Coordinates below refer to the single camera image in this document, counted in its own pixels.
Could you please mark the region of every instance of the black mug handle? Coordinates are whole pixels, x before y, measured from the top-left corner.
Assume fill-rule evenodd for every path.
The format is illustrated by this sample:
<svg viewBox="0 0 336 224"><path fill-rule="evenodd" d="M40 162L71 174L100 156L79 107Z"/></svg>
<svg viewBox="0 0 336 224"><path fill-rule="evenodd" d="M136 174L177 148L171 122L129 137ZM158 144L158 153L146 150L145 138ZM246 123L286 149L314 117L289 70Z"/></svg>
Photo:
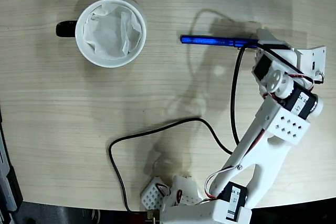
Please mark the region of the black mug handle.
<svg viewBox="0 0 336 224"><path fill-rule="evenodd" d="M56 35L58 37L75 37L77 20L62 21L56 25Z"/></svg>

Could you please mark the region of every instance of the wood grain surface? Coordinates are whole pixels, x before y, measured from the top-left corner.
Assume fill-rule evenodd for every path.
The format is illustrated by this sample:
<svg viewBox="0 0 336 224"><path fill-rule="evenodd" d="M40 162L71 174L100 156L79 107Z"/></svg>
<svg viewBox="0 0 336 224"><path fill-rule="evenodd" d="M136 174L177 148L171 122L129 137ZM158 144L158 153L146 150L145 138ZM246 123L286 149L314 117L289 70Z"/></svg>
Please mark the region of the wood grain surface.
<svg viewBox="0 0 336 224"><path fill-rule="evenodd" d="M135 0L148 38L132 63L105 69L89 63L75 40L55 26L97 0L0 0L0 105L9 156L25 201L122 209L107 147L124 135L202 116L231 150L229 95L238 51L186 46L180 34L252 36L270 29L297 47L328 47L322 115L292 148L259 206L336 197L336 0ZM245 55L237 88L242 137L262 103ZM154 175L192 175L199 186L228 156L207 128L190 123L116 145L114 155L130 208ZM235 181L247 184L252 169Z"/></svg>

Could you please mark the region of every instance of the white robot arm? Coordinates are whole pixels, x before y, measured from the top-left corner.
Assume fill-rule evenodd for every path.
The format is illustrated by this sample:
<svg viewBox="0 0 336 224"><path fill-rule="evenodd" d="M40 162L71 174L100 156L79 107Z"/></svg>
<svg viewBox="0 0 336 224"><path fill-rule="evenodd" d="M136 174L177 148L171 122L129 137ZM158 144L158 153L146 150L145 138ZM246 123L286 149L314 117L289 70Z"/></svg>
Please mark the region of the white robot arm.
<svg viewBox="0 0 336 224"><path fill-rule="evenodd" d="M263 104L222 170L213 174L216 178L209 192L205 189L208 199L203 199L190 179L175 177L172 193L163 199L161 223L248 224L251 209L272 186L288 151L307 132L310 126L307 117L321 113L323 101L312 89L314 83L324 81L326 48L294 49L263 29L258 31L258 37L260 44L275 53L257 49L252 70L265 99ZM256 166L246 187L245 205L237 207L240 189L230 188L227 200L223 199L223 192L234 176L251 165ZM188 193L177 206L176 193L182 188Z"/></svg>

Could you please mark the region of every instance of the pen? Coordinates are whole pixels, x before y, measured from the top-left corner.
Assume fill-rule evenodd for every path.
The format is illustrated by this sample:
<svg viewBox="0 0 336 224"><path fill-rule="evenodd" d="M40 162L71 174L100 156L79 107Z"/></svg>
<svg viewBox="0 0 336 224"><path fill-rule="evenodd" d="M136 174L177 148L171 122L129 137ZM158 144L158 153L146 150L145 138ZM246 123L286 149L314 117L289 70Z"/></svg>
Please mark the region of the pen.
<svg viewBox="0 0 336 224"><path fill-rule="evenodd" d="M180 40L182 44L214 45L236 48L242 47L248 42L258 42L257 39L220 38L199 35L182 35Z"/></svg>

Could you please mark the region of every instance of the black floor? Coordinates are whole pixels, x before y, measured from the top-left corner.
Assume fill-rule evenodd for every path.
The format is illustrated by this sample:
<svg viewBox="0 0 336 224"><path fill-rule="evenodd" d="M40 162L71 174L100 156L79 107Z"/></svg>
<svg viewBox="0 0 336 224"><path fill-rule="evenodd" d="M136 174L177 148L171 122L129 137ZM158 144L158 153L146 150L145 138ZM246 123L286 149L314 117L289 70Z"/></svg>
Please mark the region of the black floor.
<svg viewBox="0 0 336 224"><path fill-rule="evenodd" d="M336 223L336 198L291 206L254 209L250 224ZM124 211L99 211L100 224L145 224L145 213L130 216ZM16 224L97 224L98 211L23 202Z"/></svg>

